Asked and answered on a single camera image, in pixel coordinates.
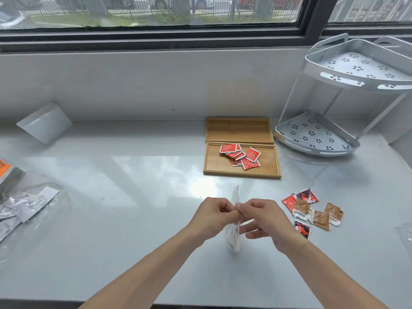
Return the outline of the pile of red sauce packets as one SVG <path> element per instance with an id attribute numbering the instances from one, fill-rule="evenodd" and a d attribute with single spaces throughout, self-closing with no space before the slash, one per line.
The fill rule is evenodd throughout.
<path id="1" fill-rule="evenodd" d="M 239 143 L 224 144 L 219 147 L 219 154 L 229 159 L 231 167 L 242 167 L 244 171 L 261 166 L 261 152 L 253 147 L 243 150 Z"/>

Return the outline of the person's left forearm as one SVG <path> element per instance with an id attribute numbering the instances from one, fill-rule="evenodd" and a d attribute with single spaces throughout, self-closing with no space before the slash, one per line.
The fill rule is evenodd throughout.
<path id="1" fill-rule="evenodd" d="M 150 309 L 204 239 L 186 226 L 90 297 L 79 309 Z"/>

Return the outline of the metal fence outside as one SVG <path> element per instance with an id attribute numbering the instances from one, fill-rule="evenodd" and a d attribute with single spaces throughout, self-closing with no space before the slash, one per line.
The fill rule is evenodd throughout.
<path id="1" fill-rule="evenodd" d="M 83 0 L 11 0 L 20 11 L 32 15 L 87 12 Z M 174 0 L 103 0 L 110 14 L 143 14 L 171 11 Z M 193 14 L 229 14 L 233 0 L 189 0 Z M 255 11 L 256 0 L 236 0 L 235 13 Z M 302 0 L 274 0 L 272 16 L 297 15 Z"/>

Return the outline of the clear packet with red edge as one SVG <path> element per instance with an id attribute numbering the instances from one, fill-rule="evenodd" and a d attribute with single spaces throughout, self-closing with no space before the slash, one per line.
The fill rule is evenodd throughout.
<path id="1" fill-rule="evenodd" d="M 232 193 L 232 198 L 231 198 L 231 203 L 233 205 L 236 205 L 240 203 L 240 197 L 239 197 L 239 185 L 237 185 L 234 188 L 234 191 Z M 241 225 L 241 219 L 238 219 L 235 223 L 228 224 L 224 228 L 224 234 L 226 238 L 226 244 L 229 249 L 229 251 L 233 254 L 236 254 L 240 250 L 240 229 Z"/>

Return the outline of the silver two-tier corner shelf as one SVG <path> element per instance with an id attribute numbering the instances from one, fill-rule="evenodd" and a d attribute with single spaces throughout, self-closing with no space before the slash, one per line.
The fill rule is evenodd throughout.
<path id="1" fill-rule="evenodd" d="M 286 112 L 302 75 L 318 84 L 302 114 L 286 120 Z M 323 113 L 309 106 L 322 83 L 338 87 Z M 397 94 L 356 137 L 326 117 L 345 89 L 375 94 Z M 274 136 L 292 149 L 309 156 L 344 156 L 354 153 L 359 139 L 378 124 L 409 94 L 412 94 L 412 43 L 392 36 L 370 42 L 349 40 L 347 33 L 314 44 L 305 56 L 299 74 L 275 126 Z"/>

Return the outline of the black and red sachet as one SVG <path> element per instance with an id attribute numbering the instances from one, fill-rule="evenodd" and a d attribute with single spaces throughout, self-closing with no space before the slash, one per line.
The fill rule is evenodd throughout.
<path id="1" fill-rule="evenodd" d="M 311 227 L 303 224 L 297 220 L 294 221 L 294 228 L 306 239 L 309 240 L 311 234 Z"/>
<path id="2" fill-rule="evenodd" d="M 296 198 L 306 201 L 308 204 L 319 202 L 319 199 L 314 195 L 310 188 L 302 190 L 295 194 Z"/>

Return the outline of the pile of silver foil packets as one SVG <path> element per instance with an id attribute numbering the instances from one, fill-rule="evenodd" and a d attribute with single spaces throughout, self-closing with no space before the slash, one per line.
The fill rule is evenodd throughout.
<path id="1" fill-rule="evenodd" d="M 46 205 L 59 195 L 59 191 L 44 187 L 37 195 L 18 192 L 0 204 L 0 243 L 20 224 L 38 214 Z"/>

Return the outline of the person's right forearm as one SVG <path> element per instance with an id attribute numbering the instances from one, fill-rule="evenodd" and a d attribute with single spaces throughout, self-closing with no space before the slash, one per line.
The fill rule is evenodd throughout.
<path id="1" fill-rule="evenodd" d="M 389 309 L 305 238 L 282 248 L 324 309 Z"/>

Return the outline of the orange and black packet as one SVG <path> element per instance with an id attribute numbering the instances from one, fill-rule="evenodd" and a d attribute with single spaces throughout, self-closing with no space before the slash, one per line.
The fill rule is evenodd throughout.
<path id="1" fill-rule="evenodd" d="M 0 159 L 0 191 L 6 189 L 14 179 L 16 167 Z"/>

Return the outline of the black window frame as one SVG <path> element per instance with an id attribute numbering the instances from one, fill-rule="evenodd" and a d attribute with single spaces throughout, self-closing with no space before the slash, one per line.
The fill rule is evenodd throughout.
<path id="1" fill-rule="evenodd" d="M 152 51 L 312 46 L 327 36 L 412 41 L 412 23 L 332 23 L 337 0 L 304 1 L 296 25 L 274 23 L 0 30 L 0 53 Z"/>

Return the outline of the person's left hand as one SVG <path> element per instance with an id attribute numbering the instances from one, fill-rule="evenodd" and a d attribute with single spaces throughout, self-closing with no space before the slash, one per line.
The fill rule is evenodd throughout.
<path id="1" fill-rule="evenodd" d="M 228 224 L 223 223 L 222 213 L 236 211 L 226 198 L 207 197 L 196 210 L 193 218 L 185 227 L 193 247 L 200 247 L 206 240 L 218 235 Z"/>

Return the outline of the large clear plastic bag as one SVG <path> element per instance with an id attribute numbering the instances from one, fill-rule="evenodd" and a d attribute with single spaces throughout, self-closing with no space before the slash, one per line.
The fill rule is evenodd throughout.
<path id="1" fill-rule="evenodd" d="M 32 248 L 38 238 L 45 234 L 48 229 L 57 227 L 62 217 L 70 213 L 71 210 L 70 197 L 62 186 L 44 174 L 24 171 L 20 167 L 14 166 L 16 171 L 12 183 L 3 191 L 0 191 L 0 204 L 12 194 L 27 192 L 37 195 L 44 187 L 58 190 L 59 195 L 33 218 L 20 224 L 0 243 L 0 271 L 5 269 L 8 264 L 13 263 L 12 256 L 15 251 L 26 252 L 29 248 Z"/>

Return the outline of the person's right hand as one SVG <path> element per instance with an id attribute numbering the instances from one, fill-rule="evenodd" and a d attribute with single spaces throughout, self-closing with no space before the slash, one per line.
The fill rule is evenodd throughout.
<path id="1" fill-rule="evenodd" d="M 256 218 L 242 220 L 239 233 L 247 239 L 270 237 L 275 248 L 287 256 L 301 251 L 309 240 L 304 238 L 293 226 L 285 212 L 279 205 L 269 199 L 253 198 L 245 203 L 238 203 L 236 207 L 255 207 Z"/>

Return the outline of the red sauce sachet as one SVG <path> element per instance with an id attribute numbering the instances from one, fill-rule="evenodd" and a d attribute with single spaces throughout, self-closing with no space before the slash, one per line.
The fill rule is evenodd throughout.
<path id="1" fill-rule="evenodd" d="M 293 212 L 293 209 L 295 207 L 297 197 L 295 194 L 291 194 L 285 199 L 283 199 L 281 202 L 285 205 L 285 207 L 290 211 L 290 213 Z"/>

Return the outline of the brown sauce sachet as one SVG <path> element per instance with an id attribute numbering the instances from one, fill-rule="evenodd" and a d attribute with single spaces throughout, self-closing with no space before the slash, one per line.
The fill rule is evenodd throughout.
<path id="1" fill-rule="evenodd" d="M 339 227 L 343 219 L 343 211 L 340 207 L 335 206 L 331 202 L 327 202 L 324 212 L 329 215 L 329 222 L 335 227 Z"/>
<path id="2" fill-rule="evenodd" d="M 307 215 L 308 221 L 326 231 L 330 231 L 330 214 L 322 211 L 310 209 Z"/>
<path id="3" fill-rule="evenodd" d="M 303 221 L 308 221 L 307 215 L 309 214 L 310 209 L 311 206 L 307 201 L 296 198 L 294 207 L 292 209 L 292 215 L 295 218 L 301 219 Z"/>

